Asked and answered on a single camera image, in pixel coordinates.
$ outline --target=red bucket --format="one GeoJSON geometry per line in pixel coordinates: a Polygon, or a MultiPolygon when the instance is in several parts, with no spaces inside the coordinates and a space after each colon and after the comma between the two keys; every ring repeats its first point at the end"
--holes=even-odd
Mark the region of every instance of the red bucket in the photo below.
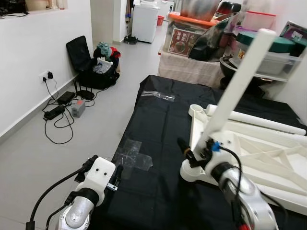
{"type": "Polygon", "coordinates": [[[163,20],[164,20],[164,17],[163,17],[163,16],[158,16],[157,25],[162,25],[163,20]]]}

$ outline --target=wall socket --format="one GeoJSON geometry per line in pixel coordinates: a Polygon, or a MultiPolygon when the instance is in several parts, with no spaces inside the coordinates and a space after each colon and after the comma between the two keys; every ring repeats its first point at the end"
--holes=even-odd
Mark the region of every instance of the wall socket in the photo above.
{"type": "Polygon", "coordinates": [[[47,80],[49,79],[49,78],[48,78],[48,72],[49,72],[49,70],[44,71],[44,72],[42,72],[42,73],[40,73],[40,74],[38,75],[39,80],[40,80],[41,82],[44,82],[44,81],[43,81],[43,77],[45,77],[47,80]]]}

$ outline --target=small refrigerator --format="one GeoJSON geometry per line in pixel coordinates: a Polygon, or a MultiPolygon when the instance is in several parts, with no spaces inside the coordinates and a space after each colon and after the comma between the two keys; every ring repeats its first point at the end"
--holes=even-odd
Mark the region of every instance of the small refrigerator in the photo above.
{"type": "Polygon", "coordinates": [[[135,5],[133,10],[132,36],[139,41],[151,43],[157,28],[160,8],[151,5],[135,5]]]}

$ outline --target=white plastic rod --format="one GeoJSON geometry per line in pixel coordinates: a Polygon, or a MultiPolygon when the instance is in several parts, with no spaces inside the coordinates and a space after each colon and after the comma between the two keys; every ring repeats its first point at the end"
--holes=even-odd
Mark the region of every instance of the white plastic rod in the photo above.
{"type": "Polygon", "coordinates": [[[213,132],[222,130],[230,113],[235,109],[260,66],[262,59],[271,47],[275,37],[275,31],[267,29],[258,30],[256,38],[251,43],[238,70],[223,93],[217,109],[197,142],[194,152],[199,154],[203,148],[205,148],[205,141],[209,138],[209,135],[213,132]]]}
{"type": "MultiPolygon", "coordinates": [[[[213,104],[208,105],[206,109],[207,116],[212,116],[216,108],[217,108],[216,105],[213,105],[213,104]]],[[[299,134],[299,135],[306,134],[306,130],[302,128],[288,126],[288,125],[278,123],[275,121],[270,121],[270,120],[266,120],[260,117],[242,114],[242,113],[238,113],[234,111],[231,112],[228,119],[233,120],[233,121],[240,121],[240,122],[244,122],[244,123],[248,123],[248,124],[252,124],[252,125],[256,125],[260,127],[270,128],[270,129],[274,129],[274,130],[278,130],[278,131],[282,131],[286,133],[299,134]]]]}

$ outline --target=clear plastic sheet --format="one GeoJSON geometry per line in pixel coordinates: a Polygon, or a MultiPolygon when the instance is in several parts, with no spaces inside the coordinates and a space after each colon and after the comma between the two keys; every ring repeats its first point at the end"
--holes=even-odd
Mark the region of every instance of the clear plastic sheet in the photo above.
{"type": "Polygon", "coordinates": [[[175,95],[172,94],[166,94],[158,91],[143,91],[141,96],[154,96],[157,98],[161,98],[170,102],[175,101],[175,95]]]}
{"type": "Polygon", "coordinates": [[[129,179],[133,168],[148,171],[153,166],[152,158],[148,155],[139,153],[142,143],[127,139],[123,148],[118,148],[114,155],[114,163],[122,165],[123,179],[129,179]]]}

